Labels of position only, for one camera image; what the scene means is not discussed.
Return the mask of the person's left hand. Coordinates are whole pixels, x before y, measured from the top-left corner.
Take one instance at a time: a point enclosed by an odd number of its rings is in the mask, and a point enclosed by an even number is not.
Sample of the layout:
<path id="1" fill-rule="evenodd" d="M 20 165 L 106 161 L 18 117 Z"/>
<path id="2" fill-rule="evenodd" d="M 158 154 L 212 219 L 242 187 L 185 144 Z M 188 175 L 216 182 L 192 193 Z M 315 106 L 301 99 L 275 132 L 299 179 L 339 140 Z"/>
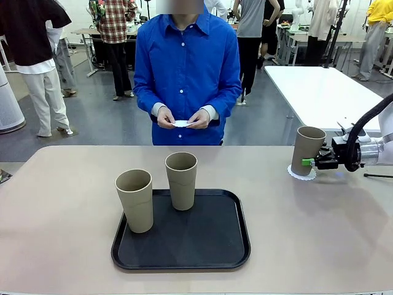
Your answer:
<path id="1" fill-rule="evenodd" d="M 187 128 L 191 129 L 206 129 L 210 122 L 210 115 L 207 110 L 199 109 L 188 121 Z"/>

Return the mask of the person's right hand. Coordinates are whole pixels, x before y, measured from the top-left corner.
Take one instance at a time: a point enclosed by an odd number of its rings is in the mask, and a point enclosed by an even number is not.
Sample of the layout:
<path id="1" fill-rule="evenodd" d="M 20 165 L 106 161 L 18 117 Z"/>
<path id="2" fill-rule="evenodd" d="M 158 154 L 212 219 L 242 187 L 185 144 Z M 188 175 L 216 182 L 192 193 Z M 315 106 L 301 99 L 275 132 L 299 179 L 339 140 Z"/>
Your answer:
<path id="1" fill-rule="evenodd" d="M 171 111 L 166 106 L 160 107 L 157 113 L 157 124 L 161 128 L 173 129 L 175 122 Z"/>

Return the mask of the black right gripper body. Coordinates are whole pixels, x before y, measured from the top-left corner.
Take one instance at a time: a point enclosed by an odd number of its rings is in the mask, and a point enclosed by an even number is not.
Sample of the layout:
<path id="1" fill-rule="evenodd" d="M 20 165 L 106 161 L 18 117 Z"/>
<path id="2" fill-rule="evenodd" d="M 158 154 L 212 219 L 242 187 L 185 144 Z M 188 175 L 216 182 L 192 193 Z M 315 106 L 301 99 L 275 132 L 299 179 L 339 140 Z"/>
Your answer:
<path id="1" fill-rule="evenodd" d="M 320 157 L 319 153 L 317 154 L 316 159 L 319 159 L 321 163 L 321 166 L 317 168 L 318 170 L 334 170 L 338 169 L 339 165 L 344 164 L 346 143 L 333 143 L 332 146 L 323 143 L 322 147 L 329 147 L 331 154 L 328 157 Z"/>

